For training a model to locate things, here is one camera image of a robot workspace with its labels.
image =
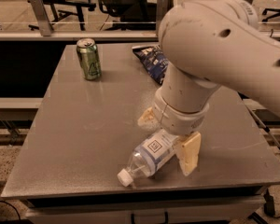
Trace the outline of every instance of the green can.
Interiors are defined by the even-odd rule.
[[[102,75],[99,52],[93,39],[84,38],[78,40],[77,56],[85,79],[93,80]]]

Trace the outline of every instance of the white robotic arm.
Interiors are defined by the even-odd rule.
[[[280,42],[259,33],[257,24],[243,0],[191,1],[166,14],[159,40],[171,64],[153,105],[164,129],[198,130],[219,85],[280,117]]]

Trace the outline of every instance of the white bottle cap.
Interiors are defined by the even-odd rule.
[[[118,179],[124,187],[128,187],[133,182],[132,176],[124,168],[118,173]]]

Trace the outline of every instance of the cable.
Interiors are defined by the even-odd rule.
[[[280,143],[278,140],[271,134],[270,128],[266,126],[261,119],[249,108],[247,107],[248,111],[250,112],[251,116],[254,118],[255,122],[272,138],[273,142],[277,145],[280,150]]]
[[[1,200],[0,200],[0,203],[4,203],[4,204],[6,204],[6,205],[11,206],[11,207],[16,211],[17,216],[18,216],[18,219],[19,219],[19,222],[21,222],[21,216],[20,216],[20,214],[19,214],[17,208],[16,208],[14,205],[12,205],[12,204],[10,204],[10,203],[8,203],[8,202],[5,202],[5,201],[1,201]]]
[[[105,20],[105,22],[103,23],[103,25],[101,26],[100,31],[102,31],[102,29],[103,29],[103,27],[105,26],[105,23],[108,21],[109,17],[110,17],[110,14],[108,14],[108,16],[106,17],[106,20]]]

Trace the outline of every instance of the plastic bottle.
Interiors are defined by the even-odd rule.
[[[129,158],[126,168],[118,173],[120,183],[127,187],[139,177],[154,175],[175,152],[174,141],[177,136],[160,129],[137,146]]]

